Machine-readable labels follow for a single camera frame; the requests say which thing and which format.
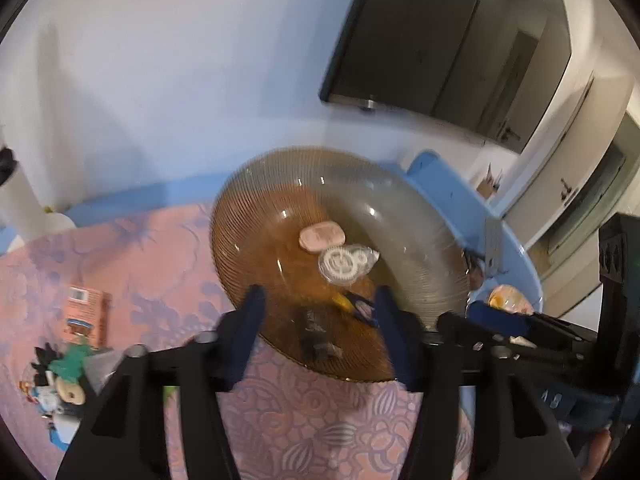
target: ribbed glass bowl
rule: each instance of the ribbed glass bowl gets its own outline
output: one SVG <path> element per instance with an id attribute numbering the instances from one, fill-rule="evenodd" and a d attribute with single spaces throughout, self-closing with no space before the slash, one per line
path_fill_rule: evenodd
<path id="1" fill-rule="evenodd" d="M 284 355 L 334 378 L 394 378 L 380 332 L 332 306 L 344 291 L 318 270 L 318 255 L 298 244 L 300 231 L 338 222 L 347 244 L 380 252 L 372 271 L 348 290 L 372 299 L 391 286 L 401 308 L 427 328 L 448 310 L 464 312 L 466 265 L 442 218 L 400 176 L 367 160 L 321 148 L 291 148 L 250 161 L 226 183 L 212 214 L 216 269 L 235 306 L 247 288 L 265 288 L 262 336 Z M 342 358 L 310 360 L 300 345 L 300 320 L 321 310 Z"/>

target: orange box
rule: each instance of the orange box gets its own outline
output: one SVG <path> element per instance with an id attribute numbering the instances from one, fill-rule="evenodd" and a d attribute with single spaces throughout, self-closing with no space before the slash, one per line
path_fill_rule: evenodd
<path id="1" fill-rule="evenodd" d="M 71 286 L 63 310 L 62 339 L 67 343 L 80 344 L 85 337 L 91 348 L 103 347 L 107 335 L 109 300 L 109 295 L 100 290 Z"/>

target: pink floral tablecloth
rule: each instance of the pink floral tablecloth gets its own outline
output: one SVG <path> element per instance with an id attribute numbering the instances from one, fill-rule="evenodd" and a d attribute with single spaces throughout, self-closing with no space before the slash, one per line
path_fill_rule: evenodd
<path id="1" fill-rule="evenodd" d="M 108 346 L 178 346 L 232 308 L 212 263 L 209 216 L 210 205 L 158 210 L 44 238 L 0 259 L 0 415 L 46 478 L 63 454 L 17 383 L 30 375 L 34 346 L 60 344 L 68 286 L 112 295 Z M 245 480 L 395 479 L 420 405 L 420 395 L 398 383 L 325 378 L 261 340 L 244 380 L 219 398 Z M 461 420 L 455 479 L 466 474 L 472 439 L 464 413 Z M 182 480 L 175 399 L 165 421 L 172 476 Z"/>

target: black tv screen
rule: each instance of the black tv screen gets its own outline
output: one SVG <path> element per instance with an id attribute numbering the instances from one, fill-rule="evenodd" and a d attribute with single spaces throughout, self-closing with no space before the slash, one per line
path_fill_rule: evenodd
<path id="1" fill-rule="evenodd" d="M 563 0 L 354 0 L 320 98 L 424 114 L 519 153 L 570 56 Z"/>

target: screw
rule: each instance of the screw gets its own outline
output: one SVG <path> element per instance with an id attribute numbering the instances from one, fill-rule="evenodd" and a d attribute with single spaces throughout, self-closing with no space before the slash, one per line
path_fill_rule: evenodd
<path id="1" fill-rule="evenodd" d="M 142 357 L 147 355 L 149 350 L 144 345 L 132 345 L 124 351 L 127 357 Z"/>
<path id="2" fill-rule="evenodd" d="M 491 353 L 498 359 L 508 359 L 513 354 L 506 346 L 494 346 Z"/>
<path id="3" fill-rule="evenodd" d="M 194 339 L 196 343 L 213 343 L 218 339 L 218 334 L 213 330 L 205 330 L 204 332 L 200 332 Z"/>

